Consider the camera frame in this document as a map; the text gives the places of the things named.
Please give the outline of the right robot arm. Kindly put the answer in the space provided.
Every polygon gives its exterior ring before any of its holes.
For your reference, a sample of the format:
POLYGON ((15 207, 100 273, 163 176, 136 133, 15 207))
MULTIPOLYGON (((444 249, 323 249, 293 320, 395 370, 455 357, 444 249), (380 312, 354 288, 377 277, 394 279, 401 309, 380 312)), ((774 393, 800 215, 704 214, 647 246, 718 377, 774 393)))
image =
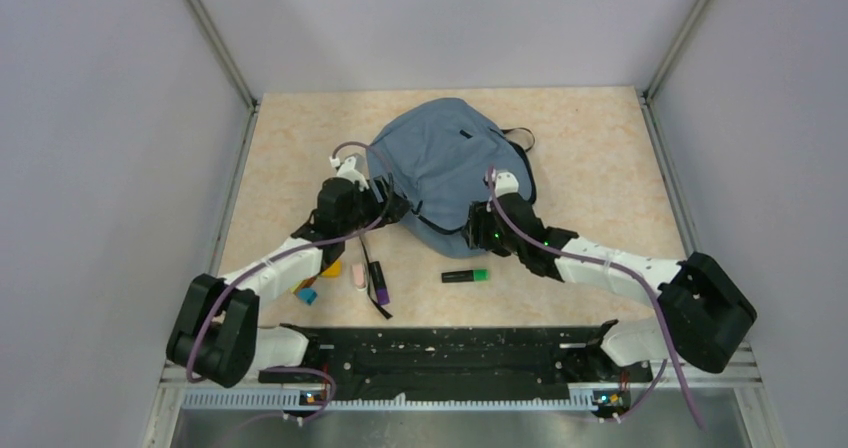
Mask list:
POLYGON ((537 276, 602 288, 652 309, 647 318, 613 323, 588 350, 587 368, 600 380, 654 360, 720 373, 758 318, 713 257, 661 259, 608 248, 544 225, 518 195, 472 204, 463 236, 473 248, 516 256, 537 276))

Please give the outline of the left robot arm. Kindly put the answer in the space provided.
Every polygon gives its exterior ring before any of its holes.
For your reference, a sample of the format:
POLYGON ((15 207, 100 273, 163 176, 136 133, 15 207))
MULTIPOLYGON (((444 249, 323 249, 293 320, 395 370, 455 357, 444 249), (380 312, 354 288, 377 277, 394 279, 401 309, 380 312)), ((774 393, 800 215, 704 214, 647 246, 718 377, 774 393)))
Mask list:
POLYGON ((408 211, 390 175, 325 180, 307 221, 279 248, 230 278, 202 273, 190 282, 168 339, 168 361, 192 383, 230 388, 254 361, 264 302, 313 278, 340 258, 345 243, 398 222, 408 211))

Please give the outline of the blue student backpack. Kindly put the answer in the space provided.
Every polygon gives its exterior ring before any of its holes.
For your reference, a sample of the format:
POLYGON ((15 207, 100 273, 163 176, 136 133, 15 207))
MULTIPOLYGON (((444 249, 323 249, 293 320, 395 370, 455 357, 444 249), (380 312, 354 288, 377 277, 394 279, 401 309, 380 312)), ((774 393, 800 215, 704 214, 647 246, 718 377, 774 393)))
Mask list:
POLYGON ((490 167, 512 173, 522 198, 536 200, 526 149, 459 98, 428 101, 395 118, 372 141, 366 162, 372 181, 392 185, 393 197, 409 203, 400 225, 449 258, 507 253, 493 230, 487 240, 466 238, 470 209, 489 198, 490 167))

